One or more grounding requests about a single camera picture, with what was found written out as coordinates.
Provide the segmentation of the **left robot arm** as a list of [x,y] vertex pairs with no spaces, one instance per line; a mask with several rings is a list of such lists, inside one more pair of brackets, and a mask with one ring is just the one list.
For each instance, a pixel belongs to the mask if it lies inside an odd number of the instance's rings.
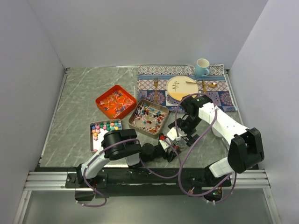
[[76,182],[81,187],[89,187],[93,178],[109,162],[126,159],[129,168],[142,166],[142,162],[166,156],[167,148],[159,142],[156,146],[145,143],[141,145],[134,129],[109,131],[103,135],[100,149],[85,163],[76,167]]

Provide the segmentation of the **orange plastic tray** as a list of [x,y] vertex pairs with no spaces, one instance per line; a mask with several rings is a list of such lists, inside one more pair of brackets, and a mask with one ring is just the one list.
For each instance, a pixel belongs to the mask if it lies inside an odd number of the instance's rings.
[[137,100],[120,85],[114,85],[95,103],[109,119],[123,119],[136,107]]

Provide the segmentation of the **tin of star candies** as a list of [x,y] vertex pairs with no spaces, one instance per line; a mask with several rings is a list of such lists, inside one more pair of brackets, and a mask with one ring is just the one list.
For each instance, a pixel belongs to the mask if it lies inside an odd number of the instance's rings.
[[102,149],[101,142],[104,135],[113,130],[121,130],[122,124],[120,119],[104,120],[90,124],[90,151],[92,154]]

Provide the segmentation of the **clear round lid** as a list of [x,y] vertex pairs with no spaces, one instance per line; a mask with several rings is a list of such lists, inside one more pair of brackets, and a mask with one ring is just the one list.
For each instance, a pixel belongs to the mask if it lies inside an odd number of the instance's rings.
[[185,147],[186,146],[186,141],[184,139],[180,140],[173,140],[172,143],[178,147]]

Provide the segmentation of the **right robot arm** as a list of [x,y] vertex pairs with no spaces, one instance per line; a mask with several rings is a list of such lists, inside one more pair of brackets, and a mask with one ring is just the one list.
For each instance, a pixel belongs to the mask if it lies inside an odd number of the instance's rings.
[[206,95],[189,95],[179,103],[186,119],[175,118],[167,137],[172,141],[185,140],[191,146],[199,137],[194,135],[201,121],[207,122],[214,135],[228,143],[227,157],[206,167],[205,182],[215,186],[229,173],[241,174],[264,160],[262,136],[256,128],[247,128],[223,112]]

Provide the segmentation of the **clear plastic cup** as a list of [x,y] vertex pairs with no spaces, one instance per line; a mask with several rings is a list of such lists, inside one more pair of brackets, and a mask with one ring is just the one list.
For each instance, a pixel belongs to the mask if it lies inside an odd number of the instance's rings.
[[185,147],[178,147],[178,146],[176,146],[174,144],[173,144],[173,147],[177,151],[178,154],[181,154],[186,149],[186,146]]

